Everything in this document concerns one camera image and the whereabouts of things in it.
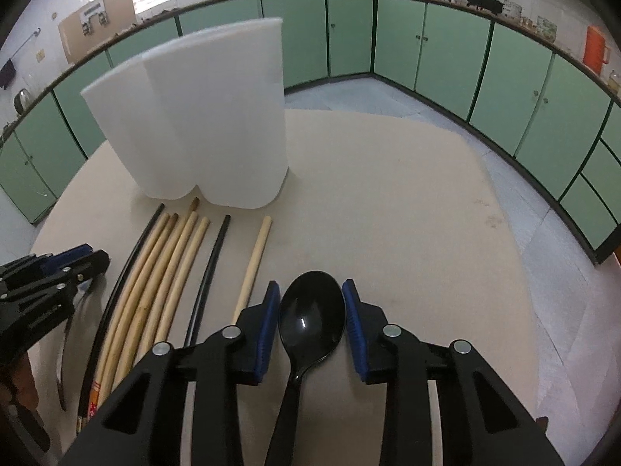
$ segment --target beige tabletop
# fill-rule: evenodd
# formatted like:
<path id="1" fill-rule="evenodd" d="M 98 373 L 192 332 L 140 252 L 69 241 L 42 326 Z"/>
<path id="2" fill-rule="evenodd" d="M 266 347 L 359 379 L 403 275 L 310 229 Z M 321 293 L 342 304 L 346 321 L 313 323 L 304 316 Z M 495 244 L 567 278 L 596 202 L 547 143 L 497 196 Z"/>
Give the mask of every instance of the beige tabletop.
<path id="1" fill-rule="evenodd" d="M 338 282 L 353 278 L 363 301 L 383 307 L 390 322 L 419 339 L 439 345 L 470 340 L 533 413 L 538 360 L 532 307 L 515 241 L 478 156 L 459 135 L 410 120 L 315 110 L 288 110 L 286 120 L 290 172 L 273 203 L 236 210 L 201 202 L 199 213 L 212 224 L 169 341 L 182 345 L 223 217 L 231 214 L 232 222 L 200 341 L 231 320 L 263 216 L 271 215 L 250 304 L 262 300 L 269 280 L 284 293 L 308 270 L 327 271 Z M 167 202 L 167 211 L 182 214 L 192 196 Z M 67 413 L 55 387 L 62 328 L 30 351 L 39 412 L 56 454 L 75 438 L 82 376 L 106 300 L 158 204 L 141 194 L 105 143 L 64 192 L 33 247 L 35 253 L 57 253 L 89 243 L 112 260 L 105 280 L 76 313 L 64 366 Z M 263 464 L 288 371 L 277 340 L 263 384 L 238 390 L 247 466 Z M 294 463 L 376 466 L 384 395 L 384 386 L 359 381 L 341 341 L 305 379 Z M 434 408 L 436 464 L 438 421 Z M 182 464 L 189 464 L 189 436 L 187 429 Z"/>

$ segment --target table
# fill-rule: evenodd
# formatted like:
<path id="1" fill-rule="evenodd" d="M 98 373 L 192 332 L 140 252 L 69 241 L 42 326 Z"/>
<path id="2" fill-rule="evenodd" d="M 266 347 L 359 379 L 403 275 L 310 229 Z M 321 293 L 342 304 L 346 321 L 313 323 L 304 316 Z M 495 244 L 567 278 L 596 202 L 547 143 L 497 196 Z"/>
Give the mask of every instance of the table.
<path id="1" fill-rule="evenodd" d="M 533 414 L 538 357 L 532 306 L 515 241 L 479 157 L 461 136 L 405 119 L 287 110 L 286 122 L 290 172 L 273 203 L 259 210 L 201 203 L 199 213 L 212 225 L 182 296 L 172 344 L 182 345 L 224 215 L 231 214 L 232 222 L 200 341 L 231 320 L 262 218 L 269 214 L 274 225 L 250 304 L 262 300 L 269 280 L 284 293 L 307 270 L 327 271 L 338 282 L 353 278 L 362 300 L 382 306 L 388 320 L 421 340 L 473 342 Z M 168 202 L 167 211 L 182 214 L 193 195 Z M 158 203 L 141 194 L 105 143 L 69 185 L 33 247 L 35 253 L 56 253 L 90 243 L 112 260 L 71 330 L 64 366 L 67 413 L 54 382 L 62 326 L 30 350 L 39 411 L 58 455 L 75 437 L 78 393 L 101 312 Z M 248 466 L 263 464 L 288 372 L 276 341 L 263 384 L 238 389 Z M 295 463 L 376 466 L 384 395 L 384 386 L 359 381 L 343 340 L 304 383 Z M 438 423 L 434 409 L 434 429 Z M 189 463 L 188 442 L 184 433 L 183 464 Z"/>

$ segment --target black spoon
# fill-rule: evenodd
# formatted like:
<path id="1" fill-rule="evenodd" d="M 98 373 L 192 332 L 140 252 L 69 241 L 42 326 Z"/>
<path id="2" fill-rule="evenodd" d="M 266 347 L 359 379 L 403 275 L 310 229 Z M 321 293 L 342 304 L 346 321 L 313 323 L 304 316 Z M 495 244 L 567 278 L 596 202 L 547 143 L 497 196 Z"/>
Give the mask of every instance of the black spoon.
<path id="1" fill-rule="evenodd" d="M 280 303 L 280 339 L 291 373 L 269 443 L 265 466 L 290 466 L 296 440 L 302 377 L 336 348 L 345 327 L 345 302 L 338 283 L 323 271 L 297 277 Z"/>

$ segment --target white pot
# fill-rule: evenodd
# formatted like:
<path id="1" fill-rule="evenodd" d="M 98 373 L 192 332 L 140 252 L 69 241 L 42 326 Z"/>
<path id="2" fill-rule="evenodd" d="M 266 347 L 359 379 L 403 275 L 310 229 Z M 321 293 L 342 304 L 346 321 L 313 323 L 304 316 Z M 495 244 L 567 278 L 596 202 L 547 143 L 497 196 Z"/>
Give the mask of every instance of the white pot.
<path id="1" fill-rule="evenodd" d="M 504 3 L 502 4 L 502 15 L 508 17 L 509 19 L 519 21 L 520 17 L 522 17 L 522 6 L 515 2 L 504 0 Z"/>

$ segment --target orange thermos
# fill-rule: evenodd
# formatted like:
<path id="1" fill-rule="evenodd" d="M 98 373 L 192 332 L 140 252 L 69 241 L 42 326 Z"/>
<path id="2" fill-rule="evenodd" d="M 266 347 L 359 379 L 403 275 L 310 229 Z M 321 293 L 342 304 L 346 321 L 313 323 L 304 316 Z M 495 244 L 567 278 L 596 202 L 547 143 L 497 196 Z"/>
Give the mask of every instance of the orange thermos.
<path id="1" fill-rule="evenodd" d="M 597 75 L 602 72 L 602 65 L 608 64 L 611 58 L 611 49 L 606 47 L 606 39 L 597 26 L 586 29 L 585 58 L 583 63 Z"/>

